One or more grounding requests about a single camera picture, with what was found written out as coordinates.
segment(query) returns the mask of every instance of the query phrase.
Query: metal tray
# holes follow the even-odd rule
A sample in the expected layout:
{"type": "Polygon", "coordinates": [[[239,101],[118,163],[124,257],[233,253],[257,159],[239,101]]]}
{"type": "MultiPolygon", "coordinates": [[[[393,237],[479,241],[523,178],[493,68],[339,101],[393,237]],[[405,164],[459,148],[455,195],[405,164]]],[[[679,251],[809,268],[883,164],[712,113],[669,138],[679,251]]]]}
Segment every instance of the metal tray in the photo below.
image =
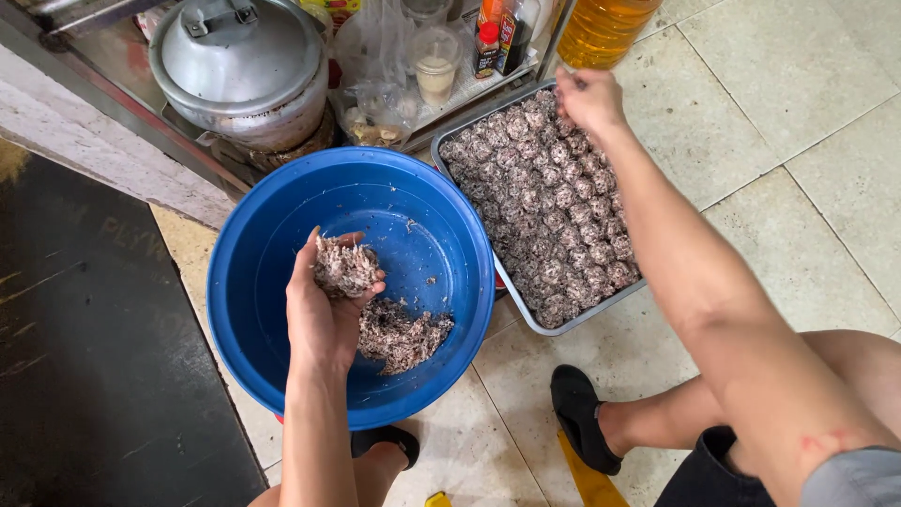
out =
{"type": "MultiPolygon", "coordinates": [[[[465,118],[449,124],[448,126],[441,129],[438,133],[435,134],[435,137],[432,140],[432,158],[435,161],[435,165],[438,166],[438,170],[441,171],[441,174],[446,176],[449,180],[453,181],[451,173],[448,171],[447,165],[445,165],[444,160],[442,160],[440,154],[438,154],[438,146],[440,146],[445,139],[454,137],[457,132],[469,127],[470,125],[476,123],[478,120],[481,120],[482,118],[494,113],[495,111],[506,109],[509,106],[519,104],[526,98],[535,95],[535,93],[537,93],[539,90],[543,90],[545,88],[553,88],[554,86],[556,86],[556,81],[553,78],[542,81],[540,83],[532,83],[531,85],[526,85],[522,88],[517,89],[508,96],[500,97],[498,100],[483,105],[482,107],[475,110],[471,115],[468,115],[465,118]]],[[[513,296],[513,301],[516,303],[516,306],[519,307],[519,310],[523,313],[523,318],[525,318],[525,321],[529,324],[529,327],[534,329],[536,333],[545,336],[559,336],[563,333],[566,333],[572,328],[592,318],[598,312],[609,308],[617,301],[625,298],[629,294],[632,294],[641,287],[644,287],[646,284],[644,278],[641,278],[632,285],[623,287],[619,292],[616,292],[616,294],[614,294],[613,296],[610,296],[606,300],[601,301],[597,306],[585,310],[572,320],[564,322],[560,327],[550,329],[539,324],[538,321],[535,320],[535,317],[532,315],[532,312],[529,310],[529,308],[525,306],[525,301],[523,301],[522,296],[520,296],[519,290],[514,287],[513,281],[510,280],[510,275],[507,274],[506,270],[504,269],[504,265],[501,264],[501,260],[497,257],[497,253],[495,253],[495,269],[497,269],[497,272],[500,273],[501,279],[504,280],[504,285],[506,285],[507,289],[510,290],[510,295],[513,296]]]]}

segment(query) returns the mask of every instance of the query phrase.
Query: gray shirt sleeve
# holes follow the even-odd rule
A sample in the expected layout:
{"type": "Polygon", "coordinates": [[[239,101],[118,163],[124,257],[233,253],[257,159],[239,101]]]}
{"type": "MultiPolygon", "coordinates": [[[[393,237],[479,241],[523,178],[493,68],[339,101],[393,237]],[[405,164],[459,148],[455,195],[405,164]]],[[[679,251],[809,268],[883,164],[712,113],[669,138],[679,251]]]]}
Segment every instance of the gray shirt sleeve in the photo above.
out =
{"type": "Polygon", "coordinates": [[[864,447],[820,465],[801,489],[801,507],[901,505],[901,452],[864,447]]]}

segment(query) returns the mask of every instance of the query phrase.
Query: black shoe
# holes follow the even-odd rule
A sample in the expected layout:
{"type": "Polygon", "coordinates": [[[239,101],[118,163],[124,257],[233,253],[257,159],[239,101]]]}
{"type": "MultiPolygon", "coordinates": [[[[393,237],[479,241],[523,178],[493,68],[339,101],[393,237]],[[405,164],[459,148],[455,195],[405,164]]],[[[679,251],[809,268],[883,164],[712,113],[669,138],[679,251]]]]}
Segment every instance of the black shoe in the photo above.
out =
{"type": "Polygon", "coordinates": [[[400,447],[409,462],[404,470],[413,468],[416,460],[419,459],[419,440],[413,434],[396,426],[352,431],[350,433],[350,456],[363,456],[370,447],[378,442],[390,442],[400,447]]]}
{"type": "Polygon", "coordinates": [[[578,457],[602,474],[619,474],[623,459],[611,452],[597,426],[597,411],[604,402],[597,399],[591,379],[575,366],[557,366],[551,376],[551,400],[578,457]]]}

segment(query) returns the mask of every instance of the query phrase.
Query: aluminum pot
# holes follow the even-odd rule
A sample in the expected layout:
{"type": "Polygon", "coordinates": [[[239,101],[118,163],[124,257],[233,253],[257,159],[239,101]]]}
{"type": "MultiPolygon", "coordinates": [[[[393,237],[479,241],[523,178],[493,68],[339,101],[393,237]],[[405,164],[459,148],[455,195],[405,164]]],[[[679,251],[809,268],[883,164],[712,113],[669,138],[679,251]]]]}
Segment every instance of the aluminum pot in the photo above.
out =
{"type": "Polygon", "coordinates": [[[187,121],[252,150],[291,149],[322,121],[328,60],[290,0],[186,0],[153,34],[150,69],[187,121]]]}

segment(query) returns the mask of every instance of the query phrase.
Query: cooking oil bottle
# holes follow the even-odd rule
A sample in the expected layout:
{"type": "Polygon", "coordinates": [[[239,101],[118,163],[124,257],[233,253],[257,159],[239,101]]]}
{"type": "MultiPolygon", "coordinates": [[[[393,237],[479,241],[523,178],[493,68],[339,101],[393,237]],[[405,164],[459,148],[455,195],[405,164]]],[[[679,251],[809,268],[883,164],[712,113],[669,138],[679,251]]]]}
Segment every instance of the cooking oil bottle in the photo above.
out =
{"type": "Polygon", "coordinates": [[[578,0],[557,53],[572,67],[610,69],[663,0],[578,0]]]}

